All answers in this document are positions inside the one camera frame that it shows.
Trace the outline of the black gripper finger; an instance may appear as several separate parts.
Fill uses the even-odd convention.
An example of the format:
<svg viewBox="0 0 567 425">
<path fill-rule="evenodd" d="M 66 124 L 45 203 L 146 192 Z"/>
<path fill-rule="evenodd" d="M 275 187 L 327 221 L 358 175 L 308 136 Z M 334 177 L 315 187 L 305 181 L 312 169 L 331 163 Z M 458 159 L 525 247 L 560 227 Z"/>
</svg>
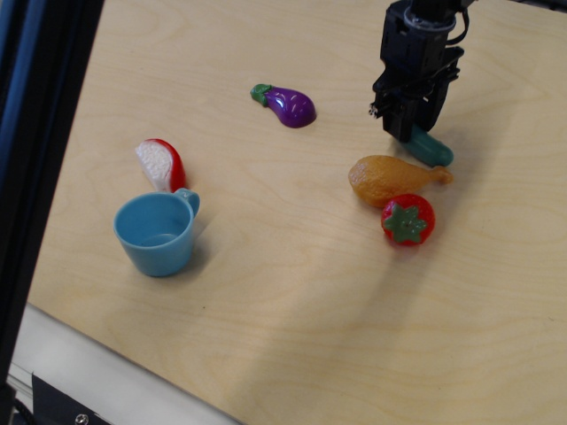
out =
<svg viewBox="0 0 567 425">
<path fill-rule="evenodd" d="M 414 124 L 424 131 L 430 131 L 436 124 L 447 98 L 451 77 L 421 80 L 416 84 L 418 104 Z"/>
<path fill-rule="evenodd" d="M 383 114 L 384 130 L 399 142 L 408 142 L 416 121 L 418 106 L 416 99 L 390 99 Z"/>
</svg>

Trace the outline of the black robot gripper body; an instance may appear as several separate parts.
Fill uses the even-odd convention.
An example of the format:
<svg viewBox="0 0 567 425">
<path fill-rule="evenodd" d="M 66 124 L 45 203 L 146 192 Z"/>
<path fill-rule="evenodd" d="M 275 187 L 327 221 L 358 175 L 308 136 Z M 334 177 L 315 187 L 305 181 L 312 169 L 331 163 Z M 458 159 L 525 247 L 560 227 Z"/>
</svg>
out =
<svg viewBox="0 0 567 425">
<path fill-rule="evenodd" d="M 458 60 L 465 37 L 450 38 L 464 2 L 394 2 L 386 10 L 380 59 L 384 71 L 373 85 L 375 101 L 369 113 L 383 117 L 388 101 L 416 99 L 416 84 L 436 77 L 458 78 Z"/>
</svg>

